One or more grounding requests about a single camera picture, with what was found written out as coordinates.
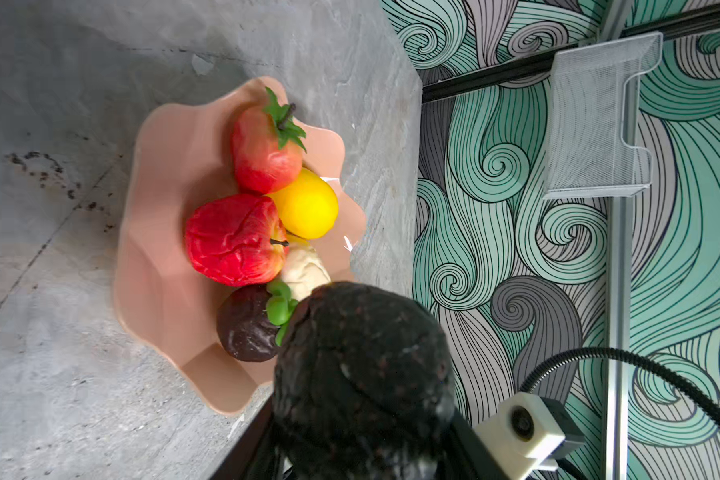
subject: dark purple fruit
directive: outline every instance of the dark purple fruit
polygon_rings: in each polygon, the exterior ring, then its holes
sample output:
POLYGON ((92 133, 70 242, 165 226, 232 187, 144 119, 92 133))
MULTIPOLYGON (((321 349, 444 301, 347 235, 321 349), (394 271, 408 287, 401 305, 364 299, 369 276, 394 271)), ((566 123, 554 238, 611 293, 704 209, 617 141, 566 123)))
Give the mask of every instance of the dark purple fruit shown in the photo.
POLYGON ((454 414, 448 344, 418 303, 317 288, 288 324, 273 415, 299 478, 431 478, 454 414))
POLYGON ((216 314, 216 332, 224 350, 241 362, 263 362, 277 354, 278 326, 266 315, 272 296, 266 285, 248 285, 232 292, 216 314))

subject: green calyx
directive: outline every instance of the green calyx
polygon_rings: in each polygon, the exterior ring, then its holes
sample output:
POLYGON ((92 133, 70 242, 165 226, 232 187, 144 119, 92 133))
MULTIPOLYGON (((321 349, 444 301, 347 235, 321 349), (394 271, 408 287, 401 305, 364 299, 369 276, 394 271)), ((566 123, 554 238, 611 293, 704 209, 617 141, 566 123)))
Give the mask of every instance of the green calyx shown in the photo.
POLYGON ((288 322, 291 319, 293 311, 296 310, 298 301, 291 298, 291 289, 280 279, 274 279, 266 284, 266 291, 272 296, 266 302, 266 316, 269 322, 280 327, 275 344, 280 346, 282 339, 286 336, 288 322))
POLYGON ((280 105, 277 95, 269 87, 266 88, 266 94, 269 97, 269 103, 264 107, 264 113, 268 114, 275 124, 277 147, 282 149, 290 140, 307 152, 302 143, 302 138, 306 138, 307 132, 293 123, 293 111, 296 110, 296 104, 280 105))

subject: gray stone surface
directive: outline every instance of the gray stone surface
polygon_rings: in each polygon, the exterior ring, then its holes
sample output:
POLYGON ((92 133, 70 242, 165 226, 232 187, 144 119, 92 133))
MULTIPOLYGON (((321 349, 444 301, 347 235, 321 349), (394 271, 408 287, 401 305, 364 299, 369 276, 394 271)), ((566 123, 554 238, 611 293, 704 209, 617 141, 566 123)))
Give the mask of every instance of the gray stone surface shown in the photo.
POLYGON ((358 278, 409 293, 421 83, 375 0, 0 0, 0 478, 202 478, 239 437, 110 284, 141 121, 263 74, 346 142, 358 278))

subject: black horizontal bar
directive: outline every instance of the black horizontal bar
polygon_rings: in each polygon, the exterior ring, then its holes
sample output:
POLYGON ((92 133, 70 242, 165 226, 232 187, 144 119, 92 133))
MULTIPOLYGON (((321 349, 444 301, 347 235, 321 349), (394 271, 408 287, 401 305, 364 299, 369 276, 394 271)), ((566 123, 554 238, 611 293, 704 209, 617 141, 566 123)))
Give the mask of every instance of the black horizontal bar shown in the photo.
MULTIPOLYGON (((624 38, 648 32, 662 32, 665 40, 673 40, 674 38, 717 29, 720 29, 720 3, 625 28, 621 36, 624 38)), ((533 74, 546 73, 552 69, 552 62, 557 52, 576 48, 577 45, 571 43, 550 48, 537 54, 510 60, 495 67, 483 68, 476 72, 425 85, 422 89, 422 103, 442 100, 491 85, 511 82, 533 74)))

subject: white mesh basket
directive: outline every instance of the white mesh basket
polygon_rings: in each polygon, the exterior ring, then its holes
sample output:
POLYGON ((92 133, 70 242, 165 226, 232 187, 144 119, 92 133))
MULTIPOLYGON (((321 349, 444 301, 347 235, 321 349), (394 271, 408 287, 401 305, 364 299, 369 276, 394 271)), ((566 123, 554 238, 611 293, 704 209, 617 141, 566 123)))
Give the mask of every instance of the white mesh basket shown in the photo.
POLYGON ((661 47, 654 32, 555 55, 545 198, 629 197, 650 185, 651 153, 624 141, 624 97, 628 81, 639 89, 639 75, 661 62, 661 47))

